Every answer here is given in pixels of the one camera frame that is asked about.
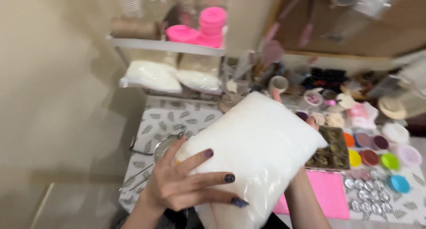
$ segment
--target fingernail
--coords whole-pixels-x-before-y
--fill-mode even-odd
[[[244,201],[243,199],[241,199],[241,198],[238,198],[238,197],[233,197],[232,199],[231,199],[231,203],[233,204],[233,205],[236,205],[237,207],[239,207],[239,208],[243,208],[243,207],[245,207],[245,206],[248,206],[249,204],[248,204],[248,202],[246,202],[246,201]]]
[[[225,176],[224,180],[226,183],[233,183],[235,181],[235,176],[232,174],[228,174]]]
[[[207,150],[204,152],[204,156],[205,156],[205,157],[207,157],[207,158],[212,157],[212,156],[213,156],[213,150],[211,150],[211,149],[207,149]]]

